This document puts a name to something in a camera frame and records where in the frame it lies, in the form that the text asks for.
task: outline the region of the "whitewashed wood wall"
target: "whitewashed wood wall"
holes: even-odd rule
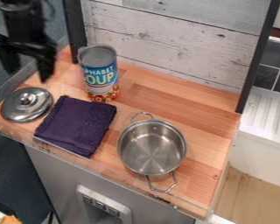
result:
[[[119,60],[240,93],[270,0],[81,0],[88,43]]]

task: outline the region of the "metal rim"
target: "metal rim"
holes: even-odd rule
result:
[[[89,65],[84,65],[83,64],[83,61],[82,61],[82,57],[83,57],[83,54],[85,53],[85,51],[88,51],[88,50],[91,50],[92,48],[96,48],[96,47],[104,47],[104,48],[108,48],[111,52],[113,52],[114,54],[114,57],[113,59],[106,65],[103,65],[103,66],[89,66]],[[117,57],[117,52],[116,52],[116,49],[113,47],[113,46],[110,46],[110,45],[90,45],[90,46],[83,46],[81,47],[79,50],[78,50],[78,61],[80,63],[80,65],[83,65],[83,66],[86,66],[86,67],[106,67],[110,64],[113,63],[113,61],[116,60],[116,57]]]
[[[20,88],[20,89],[18,89],[18,90],[16,90],[16,91],[14,91],[14,92],[12,92],[11,94],[14,94],[14,93],[16,93],[16,92],[19,92],[19,91],[21,91],[21,90],[23,90],[23,89],[27,89],[27,88],[35,88],[35,87],[25,87],[25,88]],[[52,105],[53,105],[53,95],[49,92],[49,91],[47,91],[46,89],[44,89],[44,88],[42,88],[42,87],[37,87],[39,90],[42,90],[42,91],[44,91],[44,92],[47,92],[49,95],[50,95],[50,99],[52,99],[51,100],[51,103],[49,104],[49,106],[44,110],[44,112],[41,114],[41,115],[35,115],[35,116],[32,116],[31,117],[31,120],[27,120],[27,121],[21,121],[21,122],[16,122],[16,123],[30,123],[30,122],[35,122],[35,121],[37,121],[38,119],[41,119],[43,116],[45,116],[46,114],[47,114],[47,112],[52,108]],[[12,123],[14,123],[14,120],[12,120],[12,119],[10,119],[8,116],[6,116],[4,113],[3,113],[3,111],[2,111],[2,108],[4,107],[4,105],[5,105],[5,100],[3,101],[3,103],[2,103],[2,106],[1,106],[1,108],[0,108],[0,115],[1,115],[1,117],[4,119],[4,120],[6,120],[6,121],[8,121],[8,122],[12,122]]]
[[[151,123],[151,122],[155,122],[155,123],[160,123],[160,124],[163,124],[163,125],[166,125],[167,127],[169,127],[170,129],[176,131],[178,133],[178,135],[180,136],[180,139],[182,140],[183,142],[183,145],[184,145],[184,148],[185,148],[185,155],[180,159],[179,163],[174,166],[173,168],[171,168],[170,170],[168,171],[165,171],[165,172],[162,172],[162,173],[158,173],[158,174],[147,174],[147,173],[141,173],[139,171],[136,171],[135,169],[131,168],[129,165],[127,165],[125,163],[125,161],[123,160],[123,157],[122,157],[122,152],[121,152],[121,143],[122,143],[122,140],[124,138],[124,136],[126,135],[127,132],[129,132],[130,130],[134,129],[136,126],[139,126],[141,124],[146,124],[146,123]],[[130,170],[132,170],[133,172],[135,173],[138,173],[140,175],[144,175],[144,176],[160,176],[160,175],[164,175],[166,173],[169,173],[169,172],[173,172],[174,170],[176,170],[180,164],[184,161],[184,159],[186,158],[186,153],[187,153],[187,145],[186,145],[186,139],[184,137],[184,135],[180,132],[179,129],[175,128],[172,124],[168,123],[168,122],[163,122],[163,121],[159,121],[159,120],[156,120],[156,119],[150,119],[150,120],[142,120],[142,121],[139,121],[139,122],[134,122],[132,123],[128,128],[126,128],[123,133],[120,135],[119,139],[118,139],[118,142],[117,142],[117,154],[119,155],[120,159],[122,160],[123,164],[128,167]]]

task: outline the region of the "purple dish towel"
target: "purple dish towel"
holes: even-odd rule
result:
[[[34,135],[89,157],[97,150],[115,114],[115,106],[61,96]]]

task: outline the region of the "pot lid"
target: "pot lid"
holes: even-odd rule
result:
[[[53,105],[52,95],[39,87],[13,92],[1,107],[1,116],[10,122],[28,123],[44,115]]]

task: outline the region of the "pot handle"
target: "pot handle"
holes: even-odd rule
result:
[[[150,189],[152,191],[159,192],[159,193],[168,193],[170,190],[172,190],[178,184],[178,180],[175,177],[174,171],[171,171],[171,175],[172,175],[172,178],[174,180],[174,183],[167,190],[160,190],[160,189],[157,189],[156,187],[154,187],[151,183],[150,177],[148,175],[146,175],[147,182],[148,182],[148,185],[149,185]]]
[[[151,119],[153,119],[153,115],[152,115],[152,114],[141,111],[141,112],[138,112],[138,113],[136,113],[135,115],[133,115],[133,116],[130,118],[130,122],[133,123],[133,122],[134,122],[134,119],[135,119],[138,115],[147,115],[147,116],[150,116]]]

